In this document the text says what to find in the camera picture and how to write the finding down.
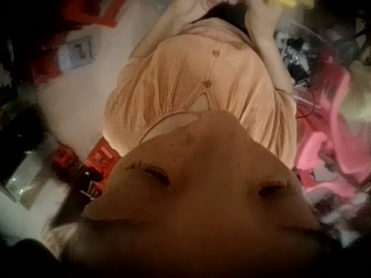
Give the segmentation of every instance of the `red object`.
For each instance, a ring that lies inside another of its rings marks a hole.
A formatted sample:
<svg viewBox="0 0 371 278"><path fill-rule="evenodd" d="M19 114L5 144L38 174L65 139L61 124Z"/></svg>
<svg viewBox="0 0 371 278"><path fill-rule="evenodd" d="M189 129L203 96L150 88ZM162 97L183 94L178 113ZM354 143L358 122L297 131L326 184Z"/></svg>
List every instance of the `red object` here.
<svg viewBox="0 0 371 278"><path fill-rule="evenodd" d="M57 52L50 52L30 62L26 68L26 75L28 80L35 85L48 83L50 79L61 75Z"/></svg>
<svg viewBox="0 0 371 278"><path fill-rule="evenodd" d="M109 143L102 137L91 153L88 155L88 158L85 160L85 166L88 168L94 168L99 173L102 173L103 180L102 182L96 182L96 187L99 191L102 191L107 178L111 174L115 165L119 162L120 156L112 149Z"/></svg>
<svg viewBox="0 0 371 278"><path fill-rule="evenodd" d="M75 162L76 159L77 155L75 154L74 150L67 145L61 145L53 154L54 162L56 162L62 168L68 168Z"/></svg>
<svg viewBox="0 0 371 278"><path fill-rule="evenodd" d="M116 17L125 0L68 0L63 10L66 20L116 27Z"/></svg>

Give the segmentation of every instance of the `floor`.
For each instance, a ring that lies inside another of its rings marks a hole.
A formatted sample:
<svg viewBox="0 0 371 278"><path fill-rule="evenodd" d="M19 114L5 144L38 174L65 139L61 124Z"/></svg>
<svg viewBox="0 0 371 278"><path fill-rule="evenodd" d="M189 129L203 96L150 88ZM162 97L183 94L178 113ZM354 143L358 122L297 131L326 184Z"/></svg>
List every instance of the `floor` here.
<svg viewBox="0 0 371 278"><path fill-rule="evenodd" d="M106 100L128 57L148 30L157 22L170 0L127 0L116 28L97 25L69 34L67 40L93 35L95 63L65 73L35 93L30 88L22 98L38 102L53 133L73 147L84 160L102 137ZM68 187L49 178L28 210L0 192L0 228L7 244L34 238L43 241L50 221L57 213Z"/></svg>
<svg viewBox="0 0 371 278"><path fill-rule="evenodd" d="M91 25L67 40L93 35L95 63L74 69L39 88L38 102L54 135L84 160L102 136L106 100L128 57L157 22L169 0L127 0L116 28Z"/></svg>

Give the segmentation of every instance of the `button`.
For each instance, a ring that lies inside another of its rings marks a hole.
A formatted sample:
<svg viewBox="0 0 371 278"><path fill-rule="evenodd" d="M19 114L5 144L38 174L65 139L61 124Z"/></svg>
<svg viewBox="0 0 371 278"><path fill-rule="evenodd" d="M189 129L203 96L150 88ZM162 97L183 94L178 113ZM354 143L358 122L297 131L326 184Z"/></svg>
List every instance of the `button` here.
<svg viewBox="0 0 371 278"><path fill-rule="evenodd" d="M214 57L219 57L220 52L217 51L217 50L213 50L212 54L213 54Z"/></svg>
<svg viewBox="0 0 371 278"><path fill-rule="evenodd" d="M208 89L211 87L211 81L210 80L205 80L202 82L202 84Z"/></svg>

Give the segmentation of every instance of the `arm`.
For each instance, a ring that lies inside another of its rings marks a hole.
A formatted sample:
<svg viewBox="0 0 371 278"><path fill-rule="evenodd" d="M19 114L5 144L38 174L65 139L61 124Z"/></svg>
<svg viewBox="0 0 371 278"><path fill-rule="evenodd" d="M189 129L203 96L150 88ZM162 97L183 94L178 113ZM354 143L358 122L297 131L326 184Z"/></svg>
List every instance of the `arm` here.
<svg viewBox="0 0 371 278"><path fill-rule="evenodd" d="M292 94L292 80L290 73L282 62L281 55L276 47L273 34L282 14L282 6L263 0L246 0L248 11L245 25L252 42L272 79L277 90Z"/></svg>
<svg viewBox="0 0 371 278"><path fill-rule="evenodd" d="M134 48L130 58L147 57L164 40L178 35L189 23L226 0L173 0L150 33Z"/></svg>

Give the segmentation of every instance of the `yellow object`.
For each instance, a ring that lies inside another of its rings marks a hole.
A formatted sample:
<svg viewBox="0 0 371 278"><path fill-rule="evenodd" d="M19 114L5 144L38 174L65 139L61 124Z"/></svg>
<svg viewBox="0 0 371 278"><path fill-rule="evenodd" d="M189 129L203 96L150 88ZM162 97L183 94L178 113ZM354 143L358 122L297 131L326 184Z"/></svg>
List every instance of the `yellow object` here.
<svg viewBox="0 0 371 278"><path fill-rule="evenodd" d="M285 6L288 6L290 8L293 8L297 5L298 2L308 6L309 8L314 8L314 1L315 0L276 0Z"/></svg>

